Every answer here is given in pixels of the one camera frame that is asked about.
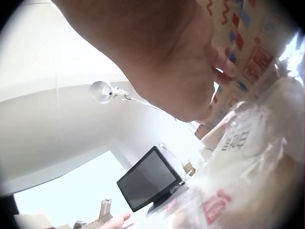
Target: black monitor screen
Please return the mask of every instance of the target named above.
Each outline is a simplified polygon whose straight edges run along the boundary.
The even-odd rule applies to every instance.
[[[180,176],[154,146],[117,184],[132,211],[136,211],[180,181]]]

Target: black border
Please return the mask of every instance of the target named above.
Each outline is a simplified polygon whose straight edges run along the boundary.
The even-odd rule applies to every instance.
[[[126,176],[128,176],[139,164],[141,164],[142,161],[145,160],[145,158],[147,158],[153,151],[156,152],[156,154],[159,156],[159,158],[162,160],[162,162],[165,164],[165,166],[168,168],[168,170],[171,172],[171,174],[173,174],[173,176],[176,178],[176,180],[174,182],[172,182],[170,185],[168,185],[166,188],[164,188],[162,191],[160,191],[159,193],[157,193],[156,195],[154,195],[152,198],[150,198],[149,200],[145,201],[144,203],[140,204],[139,206],[133,208],[130,204],[130,202],[128,201],[128,199],[126,198],[124,192],[122,191],[121,187],[120,187],[120,181],[123,180]],[[156,200],[158,200],[158,198],[162,197],[165,193],[169,192],[173,187],[175,187],[177,184],[179,184],[182,181],[181,177],[178,175],[178,173],[173,169],[173,167],[169,164],[169,162],[166,160],[166,158],[162,155],[162,153],[159,151],[159,149],[156,146],[153,146],[130,170],[128,170],[128,172],[122,176],[121,179],[119,179],[117,181],[117,185],[121,191],[121,193],[123,194],[125,200],[127,201],[129,207],[131,208],[132,212],[136,212],[139,209],[145,207],[146,205],[148,205],[151,202],[154,202]]]

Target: hand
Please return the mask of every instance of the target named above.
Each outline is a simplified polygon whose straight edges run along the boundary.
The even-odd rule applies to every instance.
[[[107,223],[99,227],[99,229],[122,229],[124,221],[130,218],[129,213],[122,213],[113,217]]]
[[[140,96],[182,121],[204,121],[213,81],[228,83],[235,74],[234,65],[212,45],[213,23],[196,0],[54,2]]]

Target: lamp head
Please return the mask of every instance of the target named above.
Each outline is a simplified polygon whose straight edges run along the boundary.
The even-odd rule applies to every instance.
[[[91,97],[98,103],[105,104],[110,101],[113,96],[113,87],[111,87],[110,83],[104,81],[97,81],[93,83],[89,92]]]

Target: printed label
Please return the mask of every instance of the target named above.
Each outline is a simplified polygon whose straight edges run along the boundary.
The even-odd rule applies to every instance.
[[[273,56],[259,46],[255,46],[243,70],[243,76],[251,83],[255,83],[266,70]]]
[[[241,131],[240,133],[227,137],[221,150],[225,151],[235,147],[240,150],[240,148],[245,144],[249,132],[250,130]]]
[[[231,202],[231,200],[231,196],[225,193],[223,189],[219,189],[216,195],[211,196],[202,204],[202,210],[208,225],[211,225],[221,215],[226,207],[226,201]]]

